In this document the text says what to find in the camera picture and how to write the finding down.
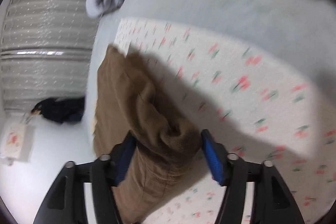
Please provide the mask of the dark hanging garment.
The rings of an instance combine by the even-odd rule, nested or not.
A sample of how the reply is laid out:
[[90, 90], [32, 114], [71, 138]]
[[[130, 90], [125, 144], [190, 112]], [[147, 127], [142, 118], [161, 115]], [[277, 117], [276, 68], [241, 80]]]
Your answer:
[[85, 97], [51, 97], [38, 102], [30, 111], [31, 115], [41, 115], [57, 124], [79, 123], [85, 109]]

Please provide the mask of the grey bed cover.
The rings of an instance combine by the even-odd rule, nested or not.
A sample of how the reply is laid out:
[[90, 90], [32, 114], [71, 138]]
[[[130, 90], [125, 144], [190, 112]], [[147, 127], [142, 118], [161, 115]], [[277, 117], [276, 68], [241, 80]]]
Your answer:
[[[114, 46], [123, 55], [131, 54], [120, 51], [114, 44], [124, 18], [177, 23], [239, 39], [287, 63], [335, 104], [335, 2], [332, 0], [125, 0], [121, 9], [101, 19], [94, 42], [85, 113], [93, 141], [97, 71], [106, 50]], [[201, 133], [203, 129], [166, 95]], [[182, 181], [141, 222], [214, 223], [224, 191], [213, 179], [199, 149]]]

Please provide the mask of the grey dotted curtain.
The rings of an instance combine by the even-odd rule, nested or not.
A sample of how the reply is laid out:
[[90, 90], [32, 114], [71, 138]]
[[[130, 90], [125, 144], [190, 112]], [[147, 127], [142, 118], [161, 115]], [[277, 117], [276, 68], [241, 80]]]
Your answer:
[[82, 97], [97, 20], [86, 0], [10, 0], [1, 28], [1, 87], [6, 112], [50, 97]]

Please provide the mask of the cherry print bed sheet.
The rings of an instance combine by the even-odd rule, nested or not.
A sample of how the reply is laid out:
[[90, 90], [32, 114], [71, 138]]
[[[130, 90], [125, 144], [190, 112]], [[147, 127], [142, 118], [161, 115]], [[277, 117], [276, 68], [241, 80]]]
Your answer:
[[184, 114], [246, 161], [270, 160], [306, 223], [335, 201], [335, 104], [310, 79], [226, 35], [124, 18], [114, 40], [138, 52]]

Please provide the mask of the brown coat with fur collar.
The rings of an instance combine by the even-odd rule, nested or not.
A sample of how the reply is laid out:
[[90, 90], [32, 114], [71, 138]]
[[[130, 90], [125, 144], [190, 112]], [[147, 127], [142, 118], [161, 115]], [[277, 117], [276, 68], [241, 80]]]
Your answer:
[[108, 46], [97, 71], [94, 150], [108, 153], [132, 133], [138, 146], [125, 180], [114, 188], [124, 223], [143, 220], [189, 170], [199, 130], [173, 105], [138, 53]]

